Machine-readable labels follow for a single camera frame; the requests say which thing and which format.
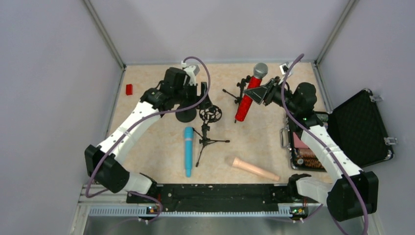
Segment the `red glitter microphone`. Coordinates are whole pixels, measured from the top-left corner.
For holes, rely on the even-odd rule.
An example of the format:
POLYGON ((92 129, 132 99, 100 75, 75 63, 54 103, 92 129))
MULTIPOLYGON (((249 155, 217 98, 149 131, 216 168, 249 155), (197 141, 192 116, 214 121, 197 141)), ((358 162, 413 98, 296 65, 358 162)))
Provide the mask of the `red glitter microphone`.
POLYGON ((254 91, 261 85, 262 79, 268 74, 268 66, 265 63, 257 63, 254 66, 252 76, 248 77, 248 86, 243 91, 243 97, 235 114, 235 121, 243 122, 253 101, 258 101, 258 97, 254 91))

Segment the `shock mount tripod stand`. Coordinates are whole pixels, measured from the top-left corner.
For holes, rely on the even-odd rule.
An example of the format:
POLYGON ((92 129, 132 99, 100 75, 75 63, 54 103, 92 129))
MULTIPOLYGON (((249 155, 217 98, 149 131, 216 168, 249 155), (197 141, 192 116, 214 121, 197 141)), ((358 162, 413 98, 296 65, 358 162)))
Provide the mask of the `shock mount tripod stand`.
POLYGON ((201 126, 201 133, 196 131, 195 128, 193 128, 193 131, 200 137, 199 143, 202 145, 202 148, 200 150, 199 157, 197 159, 195 167, 199 166, 202 152, 206 146, 217 142, 230 143, 230 140, 215 140, 208 137, 208 132, 210 131, 209 125, 218 122, 221 119, 221 117, 222 110, 216 105, 211 105, 208 108, 199 110, 199 118, 203 121, 203 124, 201 126))

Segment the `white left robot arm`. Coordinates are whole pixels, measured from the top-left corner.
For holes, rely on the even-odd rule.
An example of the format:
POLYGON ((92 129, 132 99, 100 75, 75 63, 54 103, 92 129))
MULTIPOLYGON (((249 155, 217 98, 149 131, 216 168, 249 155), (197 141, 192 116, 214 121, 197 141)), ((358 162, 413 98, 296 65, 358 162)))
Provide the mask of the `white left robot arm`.
POLYGON ((130 150, 145 131, 161 119, 175 105, 187 110, 196 109, 207 95, 208 85, 201 83, 197 94, 198 65, 170 67, 155 88, 141 96, 134 110, 123 123, 97 146, 89 145, 84 154, 88 175, 112 193, 135 191, 146 194, 153 181, 141 173, 131 173, 123 167, 130 150))

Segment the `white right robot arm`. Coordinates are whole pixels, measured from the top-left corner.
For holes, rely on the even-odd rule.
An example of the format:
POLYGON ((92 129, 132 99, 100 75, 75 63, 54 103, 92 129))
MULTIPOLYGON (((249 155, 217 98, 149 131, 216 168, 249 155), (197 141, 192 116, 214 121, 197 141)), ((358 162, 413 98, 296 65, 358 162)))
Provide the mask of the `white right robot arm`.
POLYGON ((315 154, 332 183, 311 176, 295 180, 297 193, 327 206, 336 221, 363 217, 377 210, 378 178, 365 172, 330 137, 323 122, 314 112, 317 101, 314 85, 300 83, 294 92, 285 88, 285 82, 271 79, 266 84, 246 89, 244 94, 258 104, 275 103, 284 108, 294 123, 291 128, 315 154))

